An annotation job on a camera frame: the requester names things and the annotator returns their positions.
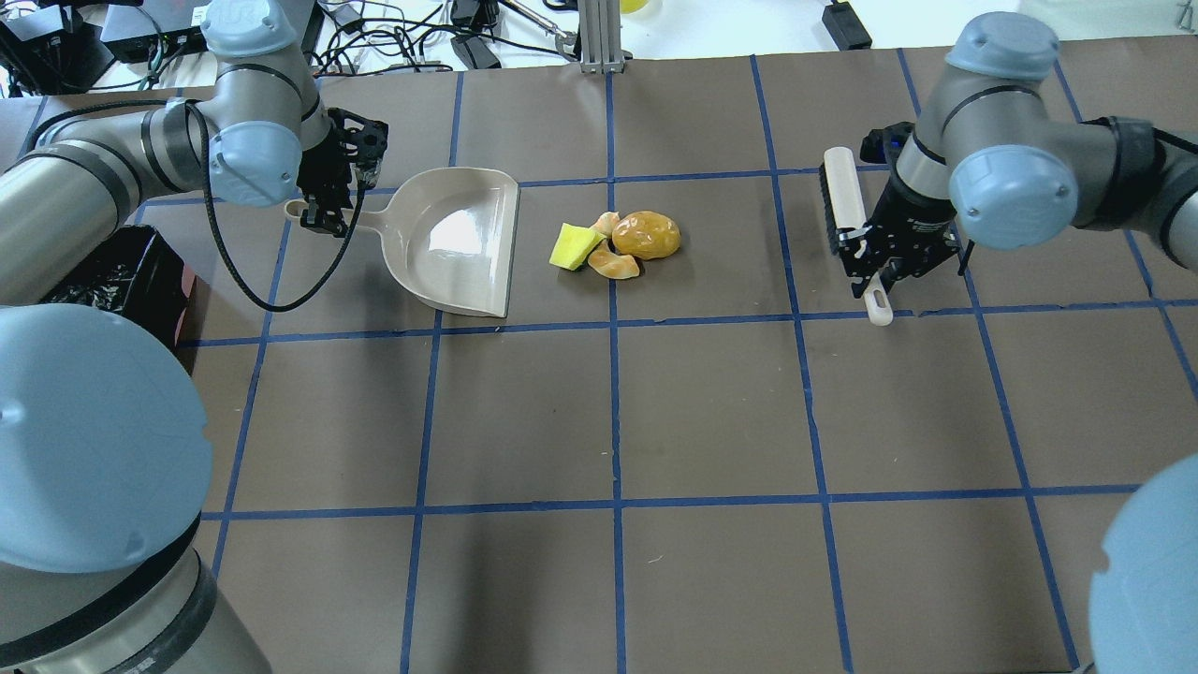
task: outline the light blue cap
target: light blue cap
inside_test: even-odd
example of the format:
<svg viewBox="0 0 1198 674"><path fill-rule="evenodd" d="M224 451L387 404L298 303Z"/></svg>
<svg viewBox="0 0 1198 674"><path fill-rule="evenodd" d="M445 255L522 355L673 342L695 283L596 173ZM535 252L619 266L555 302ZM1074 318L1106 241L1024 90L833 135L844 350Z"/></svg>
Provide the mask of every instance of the light blue cap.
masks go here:
<svg viewBox="0 0 1198 674"><path fill-rule="evenodd" d="M1090 583L1090 642L1102 674L1198 672L1198 455L1140 487Z"/></svg>
<svg viewBox="0 0 1198 674"><path fill-rule="evenodd" d="M212 0L200 32L208 50L225 59L270 54L297 40L276 0Z"/></svg>
<svg viewBox="0 0 1198 674"><path fill-rule="evenodd" d="M282 204L295 190L303 147L290 128L264 120L237 122L210 139L212 193L243 206Z"/></svg>
<svg viewBox="0 0 1198 674"><path fill-rule="evenodd" d="M963 71L1040 81L1052 72L1060 41L1042 22L1015 12L974 17L945 61Z"/></svg>
<svg viewBox="0 0 1198 674"><path fill-rule="evenodd" d="M161 551L204 505L205 423L179 362L133 322L0 308L0 561L90 573Z"/></svg>
<svg viewBox="0 0 1198 674"><path fill-rule="evenodd" d="M949 198L966 233L1003 250L1060 233L1077 214L1077 192L1069 166L1029 145L979 150L949 177Z"/></svg>

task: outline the yellow sponge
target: yellow sponge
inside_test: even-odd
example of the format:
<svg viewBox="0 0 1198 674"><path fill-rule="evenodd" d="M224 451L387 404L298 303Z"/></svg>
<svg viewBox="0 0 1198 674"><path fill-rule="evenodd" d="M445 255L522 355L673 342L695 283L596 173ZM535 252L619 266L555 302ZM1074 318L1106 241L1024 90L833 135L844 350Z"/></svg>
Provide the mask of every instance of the yellow sponge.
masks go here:
<svg viewBox="0 0 1198 674"><path fill-rule="evenodd" d="M574 226L563 221L557 243L549 255L549 263L574 271L582 266L591 250L603 239L604 235L589 226Z"/></svg>

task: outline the grid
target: grid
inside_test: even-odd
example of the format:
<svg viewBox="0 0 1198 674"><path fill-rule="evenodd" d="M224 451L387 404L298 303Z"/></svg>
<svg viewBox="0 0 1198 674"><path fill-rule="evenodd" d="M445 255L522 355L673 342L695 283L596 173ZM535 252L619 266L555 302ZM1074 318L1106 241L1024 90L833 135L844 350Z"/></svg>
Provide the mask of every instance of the grid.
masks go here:
<svg viewBox="0 0 1198 674"><path fill-rule="evenodd" d="M920 110L920 101L916 93L915 84L912 79L912 73L907 62L907 54L898 49L894 51L897 59L906 80L906 86L910 95L910 102L916 111ZM444 315L442 311L436 311L434 316L434 322L431 328L412 328L412 329L397 329L397 330L357 330L357 332L303 332L303 333L276 333L272 330L272 318L273 315L266 312L262 322L261 329L258 335L254 336L230 336L230 339L201 339L195 340L189 344L183 345L183 347L195 348L195 350L208 350L208 348L222 348L222 347L234 347L234 346L250 346L256 347L256 358L253 366L253 376L250 377L248 389L244 395L244 411L242 414L242 421L240 426L240 432L237 436L236 454L234 457L234 466L230 474L230 480L228 484L228 491L224 499L224 506L219 511L205 511L201 518L206 522L219 523L219 536L216 546L216 554L213 558L213 571L219 575L224 549L228 538L229 524L231 522L238 521L271 521L271 520L311 520L311 518L369 518L369 517L393 517L393 516L406 516L412 518L412 535L411 535L411 553L407 560L409 573L407 573L407 585L406 585L406 599L404 608L404 624L401 631L401 656L400 656L400 672L406 674L411 666L411 650L412 650L412 634L413 634L413 623L416 619L417 611L417 596L420 577L420 549L422 539L424 530L424 522L426 517L443 517L443 516L459 516L459 515L479 515L479 514L513 514L513 512L546 512L546 511L610 511L613 522L613 570L615 570L615 587L613 591L613 603L615 603L615 637L616 637L616 664L617 672L628 672L628 652L627 652L627 625L625 625L625 559L624 559L624 524L623 517L625 510L630 509L662 509L662 508L700 508L700 506L745 506L745 505L793 505L793 504L810 504L818 505L822 516L822 528L824 535L824 545L827 551L827 566L830 581L830 591L833 597L833 605L835 609L835 623L836 632L840 642L840 654L843 669L846 672L854 670L853 662L853 639L852 639L852 626L849 625L846 606L843 599L843 590L841 584L841 571L840 560L837 557L836 546L836 527L834 526L833 518L833 504L853 504L853 503L898 503L898 502L942 502L942 500L972 500L972 499L993 499L993 498L1011 498L1011 499L1023 499L1027 509L1027 517L1029 518L1031 530L1035 538L1036 549L1040 558L1040 564L1042 566L1045 583L1047 584L1052 608L1055 617L1055 621L1060 632L1060 639L1069 660L1070 667L1078 666L1078 654L1073 644L1073 631L1078 626L1071 626L1065 613L1065 608L1061 601L1061 595L1058 589L1055 571L1053 566L1053 559L1049 554L1048 544L1046 541L1043 527L1041 524L1040 512L1037 509L1036 499L1041 497L1055 497L1055 496L1085 496L1085 494L1129 494L1133 492L1138 485L1133 484L1099 484L1099 485L1059 485L1059 486L1034 486L1028 476L1028 469L1023 460L1023 454L1021 450L1019 438L1016 432L1015 421L1012 419L1010 405L1006 396L1006 389L1004 387L1003 374L999 368L998 359L996 358L994 347L991 341L990 329L987 324L987 317L996 314L1017 314L1017 312L1048 312L1048 311L1087 311L1087 310L1117 310L1117 309L1150 309L1155 308L1160 314L1166 330L1169 336L1169 341L1176 356L1178 368L1184 372L1185 379L1188 383L1190 391L1192 396L1198 400L1198 379L1196 379L1193 368L1182 347L1182 340L1179 336L1178 328L1174 324L1169 312L1166 310L1169 306L1194 306L1198 305L1198 298L1160 298L1154 289L1152 274L1149 271L1148 265L1144 261L1144 256L1140 253L1136 239L1129 233L1126 235L1126 244L1130 248L1143 281L1148 289L1149 299L1144 300L1126 300L1126 302L1091 302L1091 303L1075 303L1069 305L1057 305L1057 304L1015 304L1015 305L987 305L979 299L978 289L974 284L973 274L967 272L964 277L966 287L969 296L969 305L956 305L956 306L942 306L928 310L912 310L901 309L896 311L896 316L900 317L916 317L925 315L963 315L973 316L976 322L978 333L982 344L986 366L992 379L996 402L1002 413L1003 425L1005 427L1008 442L1010 444L1011 456L1014 459L1019 486L1015 488L979 488L979 490L948 490L948 491L894 491L894 492L835 492L829 490L828 480L824 472L824 463L821 448L821 432L816 424L815 405L819 397L819 393L813 390L812 377L810 371L810 364L807 359L805 328L815 322L819 321L839 321L839 320L857 320L860 321L865 317L864 310L847 310L847 311L804 311L801 308L801 302L799 293L797 291L794 268L792 266L792 255L789 248L791 237L788 235L786 212L783 207L782 187L780 183L781 176L787 175L806 175L813 174L818 170L817 166L780 166L778 162L778 156L775 152L774 132L770 123L770 110L767 104L768 92L763 85L763 78L761 74L761 68L758 59L756 56L750 56L748 59L748 66L752 73L752 83L757 96L757 108L761 115L761 126L764 133L766 148L768 154L769 168L767 170L743 170L743 171L718 171L718 172L692 172L692 174L668 174L668 175L618 175L617 174L617 162L616 162L616 111L615 111L615 99L616 93L613 91L612 75L609 73L604 83L605 93L605 119L606 119L606 175L594 176L594 177L582 177L582 178L564 178L564 180L527 180L521 181L521 187L524 189L536 189L540 187L562 187L562 186L575 186L575 184L605 184L607 195L607 208L617 210L616 202L616 187L621 183L633 183L633 182L653 182L653 181L702 181L702 180L718 180L718 178L769 178L770 188L773 192L773 211L776 219L776 230L779 237L779 244L781 247L782 254L782 268L785 273L786 290L789 302L789 312L774 312L763 315L716 315L716 316L683 316L683 317L666 317L666 318L629 318L619 317L619 289L616 281L609 281L609 317L606 321L574 321L574 322L534 322L534 323L503 323L498 326L458 326L450 327L444 324ZM1063 85L1065 93L1067 96L1070 107L1072 109L1073 116L1077 121L1081 121L1082 113L1078 108L1078 103L1073 97L1072 90L1070 87L1069 80L1061 66L1058 63L1055 69L1055 75ZM453 122L452 122L452 141L448 153L448 165L458 164L458 151L459 151L459 130L461 125L461 109L462 109L462 93L467 85L466 78L462 73L455 75L455 93L454 93L454 107L453 107ZM43 99L38 113L34 120L36 126L37 119L42 116L44 111L47 101ZM876 166L861 166L863 172L879 170ZM394 189L376 189L373 193L389 194ZM145 215L149 210L157 208L161 206L169 205L194 205L199 204L198 199L163 199L156 200L151 204L144 205L138 211L138 220ZM271 280L270 289L270 300L274 302L278 299L278 291L280 278L283 274L284 260L288 254L290 238L290 225L286 224L283 227L282 237L278 242L278 249L273 267L273 275ZM726 323L751 323L751 322L778 322L778 323L791 323L794 330L794 340L797 345L797 353L794 354L798 362L799 374L801 377L803 385L803 400L804 409L801 414L805 415L806 429L810 435L812 461L815 469L816 491L811 493L793 493L793 494L770 494L770 496L731 496L731 497L686 497L686 498L627 498L622 490L622 467L621 467L621 348L619 348L619 335L621 328L657 328L662 326L679 326L679 324L726 324ZM534 502L534 503L466 503L466 504L453 504L453 505L432 505L426 503L428 498L428 476L429 476L429 463L430 463L430 451L431 441L434 431L434 419L437 409L437 372L438 362L441 356L441 344L446 335L458 335L458 334L484 334L492 332L502 333L520 333L520 332L541 332L541 330L607 330L609 344L610 344L610 375L611 375L611 469L612 469L612 492L610 499L591 499L591 500L546 500L546 502ZM419 474L417 479L417 491L416 502L412 506L397 506L397 508L365 508L365 509L309 509L309 510L236 510L234 508L235 497L237 494L238 478L241 474L242 460L244 457L244 450L247 444L247 437L249 435L250 420L254 414L254 403L258 396L258 388L260 382L260 376L262 372L264 362L266 358L267 348L271 345L278 344L295 344L295 342L317 342L317 341L329 341L329 340L403 340L403 339L428 339L431 342L430 358L429 358L429 370L426 381L426 393L424 399L424 421L422 430L420 441L420 457L419 457Z"/></svg>

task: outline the dustpan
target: dustpan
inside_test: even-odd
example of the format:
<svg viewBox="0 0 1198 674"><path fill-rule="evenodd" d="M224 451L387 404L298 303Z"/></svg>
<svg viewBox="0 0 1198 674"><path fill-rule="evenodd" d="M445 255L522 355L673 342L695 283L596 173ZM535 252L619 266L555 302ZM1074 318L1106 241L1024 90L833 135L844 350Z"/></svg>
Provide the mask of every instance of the dustpan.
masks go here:
<svg viewBox="0 0 1198 674"><path fill-rule="evenodd" d="M465 315L508 312L512 247L520 186L508 174L440 168L407 180L381 211L363 211L359 229L382 242L387 268L432 308ZM298 219L305 204L284 206ZM346 221L352 212L345 211Z"/></svg>

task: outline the food item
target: food item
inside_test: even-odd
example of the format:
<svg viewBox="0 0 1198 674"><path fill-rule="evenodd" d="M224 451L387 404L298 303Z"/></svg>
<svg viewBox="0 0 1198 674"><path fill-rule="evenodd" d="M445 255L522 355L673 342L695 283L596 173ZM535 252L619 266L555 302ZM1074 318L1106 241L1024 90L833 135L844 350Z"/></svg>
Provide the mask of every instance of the food item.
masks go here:
<svg viewBox="0 0 1198 674"><path fill-rule="evenodd" d="M604 235L589 226L574 226L562 223L562 231L557 235L557 243L549 255L549 263L574 271L582 266L582 260L587 259L597 243L604 241Z"/></svg>
<svg viewBox="0 0 1198 674"><path fill-rule="evenodd" d="M659 212L636 211L616 224L611 242L621 253L652 260L672 255L682 244L682 232L674 220Z"/></svg>
<svg viewBox="0 0 1198 674"><path fill-rule="evenodd" d="M633 255L612 253L611 248L607 247L607 241L599 243L599 247L587 256L587 263L600 274L616 280L641 274L641 267L636 263L636 259Z"/></svg>
<svg viewBox="0 0 1198 674"><path fill-rule="evenodd" d="M611 230L616 227L616 224L618 221L619 221L619 213L613 213L611 211L607 211L604 214L599 215L599 219L597 219L595 223L591 225L591 229L594 229L599 233L603 233L604 236L611 238Z"/></svg>

